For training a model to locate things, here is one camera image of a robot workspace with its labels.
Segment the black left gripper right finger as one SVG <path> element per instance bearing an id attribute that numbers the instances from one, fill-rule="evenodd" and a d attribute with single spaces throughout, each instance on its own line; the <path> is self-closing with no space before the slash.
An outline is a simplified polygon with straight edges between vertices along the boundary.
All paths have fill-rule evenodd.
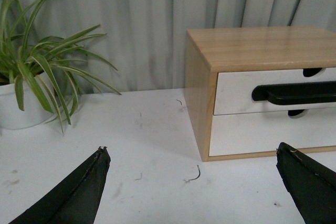
<path id="1" fill-rule="evenodd" d="M 277 169 L 305 223 L 335 223 L 335 172 L 281 142 Z"/>

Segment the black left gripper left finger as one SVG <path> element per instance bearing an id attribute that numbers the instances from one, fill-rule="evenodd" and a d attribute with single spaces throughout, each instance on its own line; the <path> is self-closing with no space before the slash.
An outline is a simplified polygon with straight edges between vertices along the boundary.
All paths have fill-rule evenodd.
<path id="1" fill-rule="evenodd" d="M 99 147 L 11 223 L 94 223 L 110 162 L 107 148 Z"/>

